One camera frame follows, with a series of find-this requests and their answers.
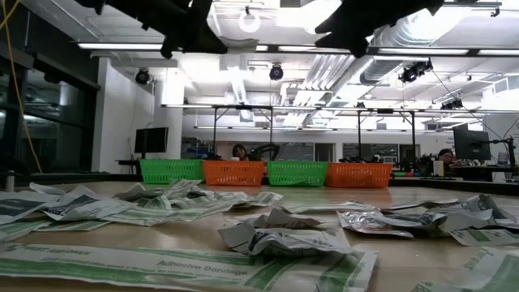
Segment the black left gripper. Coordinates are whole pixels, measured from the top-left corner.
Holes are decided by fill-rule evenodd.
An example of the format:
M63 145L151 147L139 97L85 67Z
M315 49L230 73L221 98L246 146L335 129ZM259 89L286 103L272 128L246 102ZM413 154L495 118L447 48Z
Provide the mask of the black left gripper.
M152 28L164 36L160 53L171 59L173 52L225 54L226 45L208 26L212 1L108 0L106 4L138 20L143 30Z

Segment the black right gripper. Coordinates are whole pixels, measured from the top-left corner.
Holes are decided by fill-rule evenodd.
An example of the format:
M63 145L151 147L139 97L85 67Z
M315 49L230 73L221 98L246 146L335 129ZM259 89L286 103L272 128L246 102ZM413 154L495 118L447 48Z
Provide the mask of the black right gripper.
M336 11L315 27L315 33L328 34L315 42L316 47L349 47L361 58L367 51L366 37L383 26L394 26L399 19L426 9L434 15L444 0L350 0L344 1L345 11Z

